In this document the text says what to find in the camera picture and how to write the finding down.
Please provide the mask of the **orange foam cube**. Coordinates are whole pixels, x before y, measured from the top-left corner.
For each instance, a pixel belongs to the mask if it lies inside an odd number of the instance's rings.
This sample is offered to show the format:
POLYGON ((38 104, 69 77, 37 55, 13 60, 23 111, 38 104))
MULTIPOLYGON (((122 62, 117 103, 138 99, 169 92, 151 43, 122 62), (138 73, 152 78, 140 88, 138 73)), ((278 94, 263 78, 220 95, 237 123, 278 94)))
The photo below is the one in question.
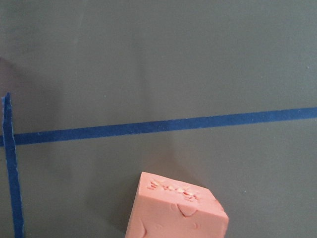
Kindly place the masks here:
POLYGON ((127 238, 223 238, 229 217, 207 188, 142 172, 127 238))

